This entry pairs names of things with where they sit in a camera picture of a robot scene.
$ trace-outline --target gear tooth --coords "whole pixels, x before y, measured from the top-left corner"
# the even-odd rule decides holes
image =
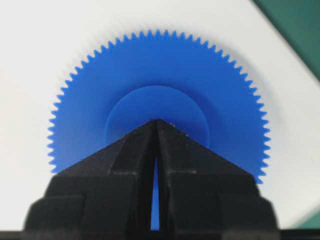
[[[144,32],[143,32],[143,31],[140,31],[140,33],[139,33],[139,39],[144,39],[144,37],[145,37]]]
[[[238,66],[236,70],[240,73],[242,71],[242,68],[243,68],[242,66]]]
[[[54,140],[55,138],[55,135],[54,134],[51,134],[47,137],[49,140]]]
[[[152,39],[153,38],[153,34],[152,34],[152,31],[149,29],[148,30],[148,33],[147,33],[147,37],[149,38],[149,39]]]
[[[267,174],[263,170],[260,169],[258,176],[266,176],[266,175]]]
[[[269,159],[270,156],[269,156],[268,154],[264,153],[264,154],[263,154],[263,158],[264,158],[264,159]]]
[[[49,130],[50,132],[54,132],[54,131],[55,131],[55,126],[50,126],[50,127],[48,127],[48,130]]]
[[[56,174],[57,172],[58,172],[57,166],[55,166],[55,168],[51,170],[51,173]]]
[[[264,134],[269,133],[269,132],[270,132],[270,129],[269,129],[269,128],[265,128],[265,127],[263,128],[263,133],[264,133]]]
[[[55,103],[53,104],[53,106],[55,106],[56,108],[60,108],[60,105],[61,105],[60,102],[55,102]]]
[[[255,98],[256,101],[258,101],[261,98],[260,95],[253,95],[253,97]]]
[[[265,104],[264,104],[264,103],[257,103],[256,105],[257,105],[257,107],[260,109],[260,108],[262,108]]]
[[[65,80],[64,82],[65,82],[65,84],[67,84],[68,86],[70,86],[70,85],[72,84],[72,81],[70,81],[70,80]]]
[[[257,90],[258,90],[258,88],[256,88],[256,87],[250,87],[249,88],[249,93],[254,94]]]
[[[56,152],[55,151],[51,151],[48,153],[48,156],[49,157],[54,157],[56,155]]]
[[[254,81],[252,80],[248,80],[248,81],[245,81],[245,84],[247,84],[248,86],[250,86]]]
[[[77,73],[80,73],[81,68],[80,68],[80,67],[78,67],[78,66],[76,66],[76,67],[75,67],[75,70],[76,70],[76,72],[77,72]]]
[[[53,159],[53,160],[49,161],[49,164],[50,164],[50,165],[56,165],[56,160]]]
[[[60,95],[60,94],[59,94],[59,95],[57,95],[56,97],[57,97],[61,102],[62,102],[63,99],[64,99],[64,95]]]
[[[224,59],[226,62],[229,61],[229,58],[230,58],[230,55],[229,55],[229,54],[223,57],[223,59]]]
[[[52,123],[52,124],[55,124],[56,123],[56,118],[51,118],[49,119],[49,122]]]
[[[99,55],[99,52],[97,50],[93,51],[94,57],[97,57]]]
[[[177,39],[177,31],[173,31],[172,35],[171,35],[172,39]]]
[[[266,112],[266,111],[260,111],[260,116],[261,116],[261,117],[263,117],[263,116],[265,116],[265,115],[267,115],[267,112]]]
[[[192,36],[192,34],[190,34],[190,35],[188,36],[187,40],[192,42],[192,41],[194,40],[193,38],[194,38],[194,37]]]
[[[205,41],[205,42],[203,43],[203,47],[205,47],[205,48],[208,48],[208,45],[209,45],[209,42],[208,42],[208,41]]]
[[[109,50],[113,49],[114,47],[115,47],[115,45],[111,41],[108,41]]]
[[[259,178],[260,174],[255,178],[257,184],[263,184],[264,182]]]
[[[246,78],[248,77],[248,73],[247,73],[247,72],[241,73],[240,75],[241,75],[241,77],[242,77],[243,79],[246,79]]]
[[[210,50],[213,51],[214,53],[216,52],[216,45],[212,45],[212,47],[210,47]]]
[[[84,68],[84,67],[87,65],[87,63],[82,60],[82,61],[81,61],[81,65],[82,65],[82,67]]]
[[[51,111],[51,113],[52,113],[53,115],[57,115],[58,111],[57,111],[57,110],[53,110],[53,111]]]
[[[94,58],[91,55],[88,55],[87,58],[88,58],[89,63],[94,60]]]
[[[131,33],[131,39],[132,39],[132,40],[136,40],[136,39],[137,39],[137,36],[136,36],[135,33]]]
[[[224,51],[220,49],[216,54],[222,58],[222,54],[224,54]]]
[[[235,65],[237,64],[237,61],[233,60],[232,62],[230,62],[230,64],[232,65],[232,67],[235,67]]]
[[[165,38],[168,38],[168,37],[169,37],[169,31],[168,31],[167,29],[164,31],[163,36],[164,36]]]
[[[74,73],[70,73],[69,75],[70,75],[70,77],[71,77],[73,80],[76,79],[76,77],[77,77],[77,75],[74,74]]]
[[[105,47],[105,45],[101,45],[101,52],[105,53],[107,51],[107,48]]]
[[[124,41],[124,42],[129,41],[129,38],[128,38],[128,36],[127,36],[127,35],[124,35],[124,36],[123,36],[123,41]]]
[[[261,168],[267,168],[268,166],[269,166],[268,163],[264,161],[261,162]]]
[[[186,39],[186,34],[185,34],[184,32],[182,32],[182,33],[180,34],[179,39],[185,40],[185,39]]]
[[[56,144],[53,142],[53,143],[49,143],[48,145],[47,145],[47,147],[48,148],[50,148],[50,149],[54,149],[55,147],[56,147]]]
[[[271,147],[268,146],[268,145],[264,145],[263,148],[264,148],[264,150],[270,150],[271,149]]]
[[[155,32],[155,39],[161,39],[161,32],[159,29]]]

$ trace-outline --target green surface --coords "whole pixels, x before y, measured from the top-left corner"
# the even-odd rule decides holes
[[[320,80],[320,0],[253,1]],[[299,228],[320,229],[320,212]]]

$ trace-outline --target blue gear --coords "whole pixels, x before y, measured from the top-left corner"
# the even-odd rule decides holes
[[[48,138],[54,173],[151,119],[163,119],[258,178],[270,139],[266,112],[241,67],[185,34],[124,36],[82,61],[58,95]]]

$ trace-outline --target white surface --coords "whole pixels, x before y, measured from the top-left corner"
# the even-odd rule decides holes
[[[259,188],[282,228],[320,203],[320,85],[248,0],[0,2],[0,230],[21,229],[52,174],[48,119],[69,72],[100,44],[148,29],[216,43],[262,94],[272,140]]]

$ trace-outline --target black holder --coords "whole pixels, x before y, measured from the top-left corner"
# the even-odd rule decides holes
[[[160,230],[151,231],[155,159]],[[253,176],[152,120],[55,175],[22,232],[0,240],[290,240],[317,230],[277,227]]]

